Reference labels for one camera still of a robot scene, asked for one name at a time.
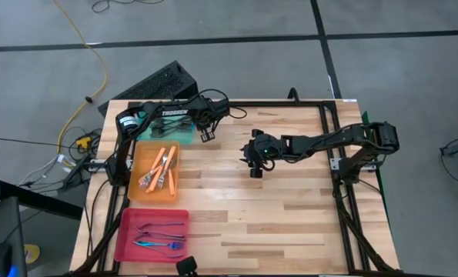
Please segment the yellow tape roll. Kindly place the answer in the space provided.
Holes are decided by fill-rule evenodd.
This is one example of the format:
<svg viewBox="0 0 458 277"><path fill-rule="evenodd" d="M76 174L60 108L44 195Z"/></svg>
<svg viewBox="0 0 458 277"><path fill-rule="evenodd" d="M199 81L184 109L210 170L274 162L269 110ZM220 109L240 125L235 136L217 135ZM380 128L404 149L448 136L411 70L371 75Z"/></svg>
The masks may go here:
<svg viewBox="0 0 458 277"><path fill-rule="evenodd" d="M27 265L31 265L35 263L41 253L41 249L39 248L38 245L33 245L33 244L24 244L24 250L25 250L25 263Z"/></svg>

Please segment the yellow power plug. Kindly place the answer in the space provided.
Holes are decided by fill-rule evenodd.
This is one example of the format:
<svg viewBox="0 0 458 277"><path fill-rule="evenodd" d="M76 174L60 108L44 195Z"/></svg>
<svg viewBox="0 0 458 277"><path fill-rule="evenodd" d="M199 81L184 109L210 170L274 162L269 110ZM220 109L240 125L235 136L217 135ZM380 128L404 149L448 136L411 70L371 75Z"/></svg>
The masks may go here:
<svg viewBox="0 0 458 277"><path fill-rule="evenodd" d="M92 138L88 135L84 135L77 138L75 144L79 149L88 150L92 144Z"/></svg>

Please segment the black perforated case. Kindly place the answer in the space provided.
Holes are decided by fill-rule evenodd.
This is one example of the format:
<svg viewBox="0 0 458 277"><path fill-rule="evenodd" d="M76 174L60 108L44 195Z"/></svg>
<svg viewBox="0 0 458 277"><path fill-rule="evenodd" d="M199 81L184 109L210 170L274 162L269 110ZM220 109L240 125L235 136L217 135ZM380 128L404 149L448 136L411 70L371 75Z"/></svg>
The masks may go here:
<svg viewBox="0 0 458 277"><path fill-rule="evenodd" d="M173 61L112 100L188 99L198 92L197 81L177 61Z"/></svg>

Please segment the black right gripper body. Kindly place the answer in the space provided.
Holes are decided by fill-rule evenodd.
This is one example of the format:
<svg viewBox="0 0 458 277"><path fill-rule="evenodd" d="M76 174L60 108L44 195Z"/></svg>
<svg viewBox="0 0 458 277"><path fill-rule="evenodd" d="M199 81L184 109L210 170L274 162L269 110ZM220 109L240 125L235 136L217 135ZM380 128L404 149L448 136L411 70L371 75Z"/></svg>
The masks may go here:
<svg viewBox="0 0 458 277"><path fill-rule="evenodd" d="M277 138L263 130L253 129L251 136L246 150L249 176L261 179L263 172L271 172L275 168L275 160L280 158L281 147Z"/></svg>

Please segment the teal plastic tray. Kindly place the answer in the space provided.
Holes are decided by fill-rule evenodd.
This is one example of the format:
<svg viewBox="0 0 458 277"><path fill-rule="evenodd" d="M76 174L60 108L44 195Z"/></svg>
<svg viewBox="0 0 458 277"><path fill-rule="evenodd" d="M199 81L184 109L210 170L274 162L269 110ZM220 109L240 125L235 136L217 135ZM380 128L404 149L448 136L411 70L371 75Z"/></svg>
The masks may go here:
<svg viewBox="0 0 458 277"><path fill-rule="evenodd" d="M172 135L169 135L169 136L166 136L164 138L152 138L150 136L150 133L152 131L152 126L160 119L172 119L172 120L176 120L176 119L189 119L191 122L192 122L192 119L187 116L187 115L177 115L177 116L169 116L169 117L161 117L161 118L157 118L157 119L154 119L150 124L149 126L147 127L147 129L141 133L138 137L137 137L137 141L160 141L160 140L168 140L168 141L177 141L179 144L181 145L188 145L188 144L191 144L193 142L193 139L194 139L194 131L195 131L195 126L194 124L192 123L192 129L190 132L178 132L178 133L174 133Z"/></svg>

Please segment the red plastic tray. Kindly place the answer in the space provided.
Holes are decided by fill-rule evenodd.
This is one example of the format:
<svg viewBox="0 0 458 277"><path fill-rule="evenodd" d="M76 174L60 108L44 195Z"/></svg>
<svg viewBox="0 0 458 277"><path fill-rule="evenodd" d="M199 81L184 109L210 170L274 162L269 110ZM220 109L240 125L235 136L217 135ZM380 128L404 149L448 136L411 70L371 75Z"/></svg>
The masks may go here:
<svg viewBox="0 0 458 277"><path fill-rule="evenodd" d="M184 222L184 225L148 227L143 231L157 231L170 234L185 235L186 240L184 248L180 250L171 250L165 246L153 246L172 254L183 254L183 257L170 259L159 252L139 246L133 241L146 242L180 242L170 239L142 238L134 240L139 234L135 229L147 222ZM187 256L188 252L188 233L189 233L189 213L181 209L134 209L127 208L122 213L122 219L119 225L118 236L116 239L114 259L117 262L157 262L157 263L174 263Z"/></svg>

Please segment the small black box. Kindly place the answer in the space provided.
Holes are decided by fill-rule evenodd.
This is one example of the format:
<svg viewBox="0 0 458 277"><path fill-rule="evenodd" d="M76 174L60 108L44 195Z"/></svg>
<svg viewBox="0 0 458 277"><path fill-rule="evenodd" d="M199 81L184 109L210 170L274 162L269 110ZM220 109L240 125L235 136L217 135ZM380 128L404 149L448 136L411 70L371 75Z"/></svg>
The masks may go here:
<svg viewBox="0 0 458 277"><path fill-rule="evenodd" d="M198 277L197 263L193 256L189 256L176 263L176 271L179 277Z"/></svg>

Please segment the orange plastic tray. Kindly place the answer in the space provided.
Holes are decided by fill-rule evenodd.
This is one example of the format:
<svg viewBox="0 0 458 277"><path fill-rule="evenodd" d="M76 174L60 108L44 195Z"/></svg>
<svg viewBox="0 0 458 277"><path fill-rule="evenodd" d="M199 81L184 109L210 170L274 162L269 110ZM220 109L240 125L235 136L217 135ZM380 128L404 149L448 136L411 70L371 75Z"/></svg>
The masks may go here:
<svg viewBox="0 0 458 277"><path fill-rule="evenodd" d="M169 174L168 171L165 175L165 181L161 189L156 188L152 193L146 193L145 188L139 187L139 180L143 177L152 167L154 159L156 158L160 148L165 148L165 153L159 162L162 163L167 158L169 150L172 146L176 146L176 163L170 169L172 170L175 180L176 195L172 197L169 194ZM180 144L177 141L140 141L136 143L134 159L132 162L132 172L129 182L128 198L133 202L174 202L177 198L178 180L179 180L179 160L180 160Z"/></svg>

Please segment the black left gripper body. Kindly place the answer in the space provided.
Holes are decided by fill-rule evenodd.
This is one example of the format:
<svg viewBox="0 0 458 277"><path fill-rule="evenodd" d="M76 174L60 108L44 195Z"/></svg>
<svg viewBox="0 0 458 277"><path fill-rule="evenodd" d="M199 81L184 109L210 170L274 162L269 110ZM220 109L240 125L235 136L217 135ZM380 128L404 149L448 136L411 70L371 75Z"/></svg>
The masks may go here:
<svg viewBox="0 0 458 277"><path fill-rule="evenodd" d="M202 113L197 118L197 130L200 132L202 142L208 142L215 138L213 127L216 117L212 113Z"/></svg>

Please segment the black floor bar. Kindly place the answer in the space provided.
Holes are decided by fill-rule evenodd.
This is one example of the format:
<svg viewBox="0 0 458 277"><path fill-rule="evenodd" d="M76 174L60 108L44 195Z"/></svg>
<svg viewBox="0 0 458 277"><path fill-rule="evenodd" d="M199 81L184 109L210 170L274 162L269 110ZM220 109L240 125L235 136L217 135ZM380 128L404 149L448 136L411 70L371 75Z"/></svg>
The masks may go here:
<svg viewBox="0 0 458 277"><path fill-rule="evenodd" d="M80 220L82 218L82 207L0 181L0 200L10 197L16 197L20 205L28 208L68 219Z"/></svg>

